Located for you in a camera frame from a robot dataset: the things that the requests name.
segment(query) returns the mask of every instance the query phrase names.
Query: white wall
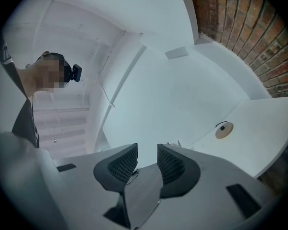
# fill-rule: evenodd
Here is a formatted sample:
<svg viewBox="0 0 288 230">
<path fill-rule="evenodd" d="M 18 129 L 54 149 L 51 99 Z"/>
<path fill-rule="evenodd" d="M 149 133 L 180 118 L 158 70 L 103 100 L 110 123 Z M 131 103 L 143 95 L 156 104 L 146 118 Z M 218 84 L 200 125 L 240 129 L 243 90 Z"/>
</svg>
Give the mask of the white wall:
<svg viewBox="0 0 288 230">
<path fill-rule="evenodd" d="M 88 114 L 87 131 L 85 137 L 87 143 L 87 153 L 92 153 L 94 151 L 98 134 L 102 127 L 106 112 L 109 108 L 109 101 L 98 83 L 91 91 L 90 100 L 91 105 Z"/>
<path fill-rule="evenodd" d="M 111 147 L 138 143 L 139 167 L 156 162 L 157 143 L 184 147 L 223 120 L 240 100 L 241 87 L 205 57 L 167 60 L 144 51 L 120 90 L 103 126 Z"/>
<path fill-rule="evenodd" d="M 188 48 L 188 51 L 190 54 L 194 51 L 200 53 L 219 65 L 240 85 L 250 99 L 271 98 L 263 83 L 240 57 L 207 36 L 201 34 L 196 44 Z"/>
<path fill-rule="evenodd" d="M 113 98 L 125 72 L 143 46 L 140 38 L 141 36 L 138 34 L 126 32 L 109 55 L 98 80 L 109 100 Z"/>
<path fill-rule="evenodd" d="M 98 137 L 97 137 L 97 141 L 96 141 L 96 145 L 95 145 L 95 150 L 96 151 L 104 151 L 104 150 L 108 150 L 111 149 L 107 138 L 104 134 L 104 131 L 102 129 L 100 129 Z"/>
</svg>

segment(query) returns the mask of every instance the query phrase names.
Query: round wooden disc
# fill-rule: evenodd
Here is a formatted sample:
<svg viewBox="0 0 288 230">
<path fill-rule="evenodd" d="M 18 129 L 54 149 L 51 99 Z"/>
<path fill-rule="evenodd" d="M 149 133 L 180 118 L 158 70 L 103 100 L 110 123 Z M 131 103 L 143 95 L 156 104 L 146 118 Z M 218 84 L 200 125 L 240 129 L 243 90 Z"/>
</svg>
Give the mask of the round wooden disc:
<svg viewBox="0 0 288 230">
<path fill-rule="evenodd" d="M 225 124 L 221 125 L 220 128 L 218 128 L 216 131 L 216 138 L 222 139 L 222 138 L 228 136 L 232 132 L 233 128 L 234 128 L 233 123 L 225 123 Z"/>
</svg>

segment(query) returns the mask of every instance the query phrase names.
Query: ear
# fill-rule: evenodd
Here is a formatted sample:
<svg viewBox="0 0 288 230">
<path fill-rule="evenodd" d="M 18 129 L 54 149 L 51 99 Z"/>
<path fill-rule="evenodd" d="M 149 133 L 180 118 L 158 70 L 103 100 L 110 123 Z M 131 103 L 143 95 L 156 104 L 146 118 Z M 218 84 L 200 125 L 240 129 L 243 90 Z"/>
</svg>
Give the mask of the ear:
<svg viewBox="0 0 288 230">
<path fill-rule="evenodd" d="M 49 53 L 50 53 L 49 51 L 45 51 L 42 55 L 47 55 Z"/>
</svg>

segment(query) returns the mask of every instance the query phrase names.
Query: white table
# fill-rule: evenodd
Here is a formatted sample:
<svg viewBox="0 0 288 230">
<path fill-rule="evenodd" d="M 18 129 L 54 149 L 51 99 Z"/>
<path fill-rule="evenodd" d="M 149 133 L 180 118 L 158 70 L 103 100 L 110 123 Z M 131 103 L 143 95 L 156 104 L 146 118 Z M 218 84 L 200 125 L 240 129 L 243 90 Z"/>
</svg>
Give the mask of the white table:
<svg viewBox="0 0 288 230">
<path fill-rule="evenodd" d="M 219 125 L 188 148 L 228 160 L 257 178 L 288 144 L 288 97 L 241 101 L 223 121 L 234 124 L 227 137 L 216 138 Z"/>
</svg>

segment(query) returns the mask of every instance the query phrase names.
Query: black slot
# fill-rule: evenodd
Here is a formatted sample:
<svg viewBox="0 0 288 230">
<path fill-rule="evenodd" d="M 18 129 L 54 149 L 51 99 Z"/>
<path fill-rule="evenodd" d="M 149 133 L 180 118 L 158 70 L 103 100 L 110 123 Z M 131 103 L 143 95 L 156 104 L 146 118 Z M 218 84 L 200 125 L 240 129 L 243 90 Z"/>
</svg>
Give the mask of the black slot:
<svg viewBox="0 0 288 230">
<path fill-rule="evenodd" d="M 73 163 L 69 163 L 69 164 L 65 164 L 62 166 L 58 166 L 57 169 L 59 172 L 63 172 L 63 171 L 67 171 L 67 170 L 71 170 L 73 168 L 77 168 L 76 165 L 74 165 Z"/>
<path fill-rule="evenodd" d="M 246 218 L 260 210 L 259 204 L 240 184 L 227 186 L 226 189 Z"/>
</svg>

